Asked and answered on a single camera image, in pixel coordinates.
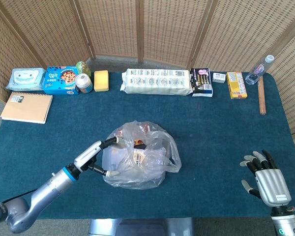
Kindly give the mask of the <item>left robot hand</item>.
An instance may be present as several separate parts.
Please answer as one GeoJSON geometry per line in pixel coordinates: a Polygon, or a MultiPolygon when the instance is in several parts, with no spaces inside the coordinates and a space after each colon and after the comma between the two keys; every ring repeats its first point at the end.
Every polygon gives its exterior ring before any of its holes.
{"type": "Polygon", "coordinates": [[[104,150],[105,148],[109,147],[112,144],[118,144],[119,138],[114,136],[110,139],[105,141],[96,141],[90,147],[88,147],[84,152],[82,152],[78,157],[74,160],[74,165],[80,172],[84,172],[87,169],[95,171],[103,176],[106,177],[114,177],[120,175],[119,171],[107,171],[104,170],[102,167],[97,166],[96,163],[96,156],[97,154],[104,150]]]}

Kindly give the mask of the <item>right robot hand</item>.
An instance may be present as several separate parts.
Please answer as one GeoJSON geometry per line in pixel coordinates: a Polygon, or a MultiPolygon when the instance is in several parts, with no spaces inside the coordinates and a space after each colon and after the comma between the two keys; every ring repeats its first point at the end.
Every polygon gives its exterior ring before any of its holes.
{"type": "Polygon", "coordinates": [[[253,151],[252,155],[244,156],[240,166],[247,167],[251,171],[258,188],[254,189],[245,180],[241,181],[242,186],[246,192],[261,199],[266,206],[286,206],[292,200],[281,170],[266,150],[262,153],[253,151]]]}

